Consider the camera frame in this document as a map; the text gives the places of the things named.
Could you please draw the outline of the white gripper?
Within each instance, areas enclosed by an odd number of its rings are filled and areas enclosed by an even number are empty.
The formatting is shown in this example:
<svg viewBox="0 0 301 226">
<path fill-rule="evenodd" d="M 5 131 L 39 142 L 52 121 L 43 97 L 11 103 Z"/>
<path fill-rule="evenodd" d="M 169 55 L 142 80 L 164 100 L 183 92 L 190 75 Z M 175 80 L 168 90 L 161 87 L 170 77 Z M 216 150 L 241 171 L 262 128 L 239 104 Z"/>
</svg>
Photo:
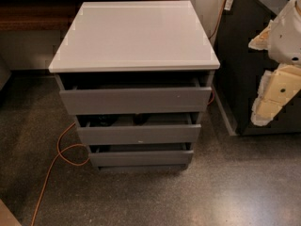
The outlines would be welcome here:
<svg viewBox="0 0 301 226">
<path fill-rule="evenodd" d="M 300 6 L 301 0 L 290 0 L 276 19 L 248 44 L 253 50 L 268 50 L 269 57 L 283 63 L 273 72 L 265 71 L 261 78 L 251 114 L 256 126 L 267 125 L 301 90 Z"/>
</svg>

